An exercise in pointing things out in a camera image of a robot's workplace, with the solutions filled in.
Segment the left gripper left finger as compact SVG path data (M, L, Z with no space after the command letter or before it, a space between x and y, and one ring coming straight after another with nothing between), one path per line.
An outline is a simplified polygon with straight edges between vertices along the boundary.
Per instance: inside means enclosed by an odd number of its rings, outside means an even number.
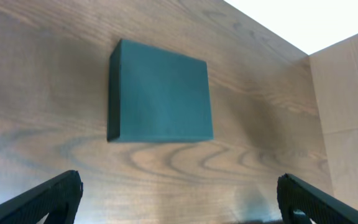
M68 170L7 202L0 204L0 224L73 224L83 196L79 172Z

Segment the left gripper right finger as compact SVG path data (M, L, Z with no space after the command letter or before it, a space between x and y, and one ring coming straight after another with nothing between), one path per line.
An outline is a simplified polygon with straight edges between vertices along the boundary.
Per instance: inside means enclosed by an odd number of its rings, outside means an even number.
M284 223L358 224L358 210L292 174L278 178L277 200Z

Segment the black gift box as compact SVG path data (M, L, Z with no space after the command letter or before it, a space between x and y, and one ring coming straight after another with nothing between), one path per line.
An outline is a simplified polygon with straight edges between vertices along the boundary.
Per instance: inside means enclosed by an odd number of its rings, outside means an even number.
M206 62L121 39L109 58L106 139L198 142L213 136Z

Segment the cardboard box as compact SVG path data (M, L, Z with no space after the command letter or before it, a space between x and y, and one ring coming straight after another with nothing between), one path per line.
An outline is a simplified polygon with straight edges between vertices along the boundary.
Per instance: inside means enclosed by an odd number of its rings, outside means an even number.
M333 194L358 210L358 34L310 63Z

